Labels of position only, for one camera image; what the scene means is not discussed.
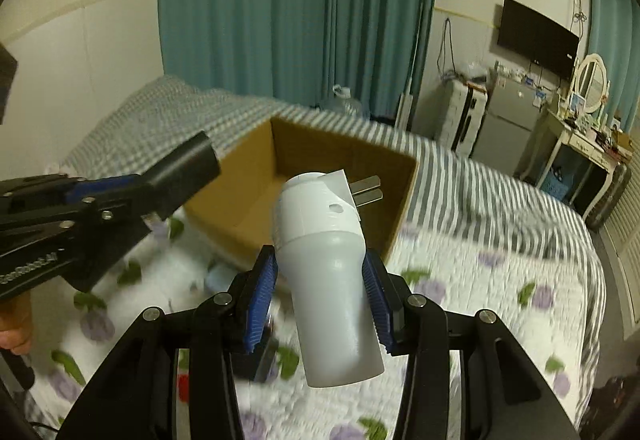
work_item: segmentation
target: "gray refrigerator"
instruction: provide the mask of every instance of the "gray refrigerator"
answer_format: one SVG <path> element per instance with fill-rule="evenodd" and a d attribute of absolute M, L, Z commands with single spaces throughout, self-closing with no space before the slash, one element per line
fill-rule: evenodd
<path fill-rule="evenodd" d="M 498 76 L 471 158 L 513 176 L 541 105 L 535 87 Z"/>

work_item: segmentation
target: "green leaf print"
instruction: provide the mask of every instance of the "green leaf print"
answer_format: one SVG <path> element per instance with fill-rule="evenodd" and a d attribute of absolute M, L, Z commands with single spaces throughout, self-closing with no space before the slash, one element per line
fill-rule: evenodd
<path fill-rule="evenodd" d="M 367 440 L 385 440 L 386 427 L 380 420 L 363 416 L 358 420 L 358 423 L 367 430 Z"/>
<path fill-rule="evenodd" d="M 180 350 L 178 354 L 178 368 L 181 370 L 189 369 L 189 351 L 188 350 Z"/>
<path fill-rule="evenodd" d="M 564 362 L 555 356 L 551 356 L 546 360 L 545 371 L 547 373 L 557 373 L 564 370 Z"/>
<path fill-rule="evenodd" d="M 76 292 L 74 295 L 74 306 L 78 310 L 86 308 L 89 312 L 94 308 L 107 309 L 107 303 L 91 292 Z"/>
<path fill-rule="evenodd" d="M 142 267 L 136 260 L 129 260 L 129 263 L 118 276 L 117 283 L 120 286 L 133 285 L 142 280 Z"/>
<path fill-rule="evenodd" d="M 529 299 L 531 299 L 531 296 L 533 295 L 535 289 L 536 283 L 533 281 L 531 283 L 527 283 L 520 289 L 520 291 L 518 292 L 518 304 L 522 308 L 526 308 L 527 306 L 529 306 Z"/>
<path fill-rule="evenodd" d="M 174 218 L 173 216 L 169 218 L 169 239 L 171 241 L 177 240 L 178 238 L 180 238 L 183 232 L 184 223 L 182 222 L 182 220 Z"/>
<path fill-rule="evenodd" d="M 51 352 L 51 360 L 53 360 L 53 362 L 56 362 L 57 364 L 62 365 L 62 367 L 65 369 L 66 374 L 74 378 L 76 382 L 80 384 L 80 386 L 86 385 L 84 376 L 82 376 L 80 368 L 78 368 L 78 365 L 71 355 L 63 352 L 62 350 L 53 350 Z"/>
<path fill-rule="evenodd" d="M 280 378 L 289 380 L 298 368 L 300 356 L 288 346 L 278 346 L 278 366 L 280 367 Z"/>
<path fill-rule="evenodd" d="M 431 270 L 417 270 L 408 268 L 407 270 L 402 271 L 400 276 L 404 277 L 407 285 L 411 286 L 412 284 L 420 281 L 423 277 L 429 279 L 431 277 Z"/>

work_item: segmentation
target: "black tv screen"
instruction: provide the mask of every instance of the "black tv screen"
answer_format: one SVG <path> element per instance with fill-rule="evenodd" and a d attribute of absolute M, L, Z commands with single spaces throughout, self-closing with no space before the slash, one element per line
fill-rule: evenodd
<path fill-rule="evenodd" d="M 498 45 L 523 55 L 561 79 L 569 79 L 578 51 L 578 36 L 528 6 L 504 0 Z"/>

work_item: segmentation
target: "bed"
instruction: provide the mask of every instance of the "bed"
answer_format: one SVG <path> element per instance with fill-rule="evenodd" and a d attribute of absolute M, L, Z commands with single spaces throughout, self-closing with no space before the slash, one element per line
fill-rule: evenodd
<path fill-rule="evenodd" d="M 62 170 L 88 178 L 142 172 L 199 130 L 223 157 L 275 114 L 417 159 L 406 220 L 388 269 L 404 274 L 416 292 L 445 309 L 497 311 L 578 426 L 598 362 L 604 278 L 578 214 L 531 186 L 384 124 L 274 99 L 201 91 L 170 76 L 132 94 L 72 151 Z M 181 213 L 177 219 L 185 224 L 178 240 L 167 244 L 147 238 L 98 283 L 93 294 L 102 303 L 74 299 L 75 291 L 62 280 L 34 290 L 31 417 L 63 420 L 82 382 L 146 306 L 179 311 L 206 298 L 210 251 Z M 123 282 L 135 278 L 137 265 L 142 281 Z M 298 362 L 293 316 L 279 311 L 275 317 L 282 347 L 270 382 L 237 385 L 246 437 L 391 438 L 405 360 L 384 355 L 385 373 L 377 378 L 312 389 Z M 456 438 L 460 366 L 455 355 L 451 360 L 449 437 Z M 186 427 L 185 416 L 178 409 L 178 425 Z"/>

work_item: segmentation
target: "metal prong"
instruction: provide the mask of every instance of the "metal prong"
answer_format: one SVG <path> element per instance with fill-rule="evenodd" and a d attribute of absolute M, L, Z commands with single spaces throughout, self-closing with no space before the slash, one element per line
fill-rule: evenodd
<path fill-rule="evenodd" d="M 377 202 L 378 200 L 382 200 L 382 191 L 380 189 L 366 191 L 353 197 L 353 201 L 356 203 L 356 207 L 362 207 L 363 205 Z"/>
<path fill-rule="evenodd" d="M 349 184 L 351 194 L 354 196 L 363 193 L 364 191 L 371 191 L 372 189 L 375 189 L 377 187 L 380 187 L 380 177 L 377 175 L 373 175 L 369 178 L 364 178 L 362 180 L 358 180 L 357 182 Z"/>

